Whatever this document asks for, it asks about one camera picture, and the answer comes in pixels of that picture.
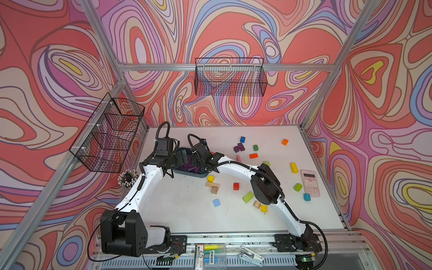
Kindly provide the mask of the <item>teal plastic storage bin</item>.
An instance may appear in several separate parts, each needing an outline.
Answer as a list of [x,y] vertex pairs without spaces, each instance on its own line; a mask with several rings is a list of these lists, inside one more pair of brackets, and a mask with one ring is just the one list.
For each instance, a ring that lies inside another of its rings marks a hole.
[[191,177],[205,178],[209,173],[200,165],[192,150],[180,147],[174,154],[177,159],[176,166],[173,167],[174,173],[179,173]]

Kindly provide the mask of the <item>purple cube brick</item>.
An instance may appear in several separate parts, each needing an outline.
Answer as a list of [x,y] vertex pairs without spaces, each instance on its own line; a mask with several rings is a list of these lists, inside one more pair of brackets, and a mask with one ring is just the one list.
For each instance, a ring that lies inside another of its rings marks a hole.
[[237,146],[241,151],[245,151],[245,147],[244,147],[243,143],[238,143]]

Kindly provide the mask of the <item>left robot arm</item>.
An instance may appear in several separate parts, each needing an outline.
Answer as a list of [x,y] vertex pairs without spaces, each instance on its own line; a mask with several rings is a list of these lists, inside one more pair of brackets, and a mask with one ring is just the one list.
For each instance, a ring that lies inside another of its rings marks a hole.
[[173,169],[187,163],[187,157],[178,152],[179,147],[179,140],[169,133],[155,136],[152,153],[139,164],[141,174],[136,183],[114,210],[101,216],[103,253],[140,257],[151,249],[166,257],[176,257],[183,252],[183,246],[172,241],[169,227],[144,224],[144,210],[151,193],[164,176],[173,177]]

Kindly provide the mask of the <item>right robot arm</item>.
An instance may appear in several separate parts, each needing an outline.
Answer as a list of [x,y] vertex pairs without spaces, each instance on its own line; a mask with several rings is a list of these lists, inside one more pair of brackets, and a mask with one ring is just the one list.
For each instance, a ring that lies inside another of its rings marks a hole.
[[191,146],[192,159],[206,172],[229,174],[251,184],[254,197],[262,204],[270,206],[286,222],[287,235],[276,235],[273,246],[279,252],[319,253],[328,248],[326,240],[321,241],[313,229],[322,230],[312,222],[301,220],[288,202],[281,188],[281,183],[266,165],[247,165],[235,161],[221,153],[212,153],[207,141],[196,135],[187,135]]

